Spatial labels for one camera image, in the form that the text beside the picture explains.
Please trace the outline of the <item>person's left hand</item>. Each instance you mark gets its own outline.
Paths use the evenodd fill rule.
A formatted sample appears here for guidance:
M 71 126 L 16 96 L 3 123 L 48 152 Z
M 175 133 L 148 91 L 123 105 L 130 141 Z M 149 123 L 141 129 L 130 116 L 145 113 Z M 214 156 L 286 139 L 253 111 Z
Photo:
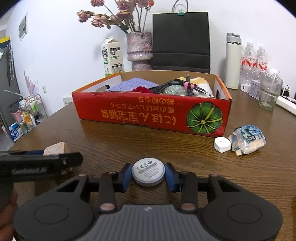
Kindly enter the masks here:
M 17 204 L 18 194 L 16 190 L 13 190 L 8 205 L 1 210 L 0 216 L 0 240 L 11 241 L 14 237 L 14 226 L 13 218 L 16 210 L 18 209 Z

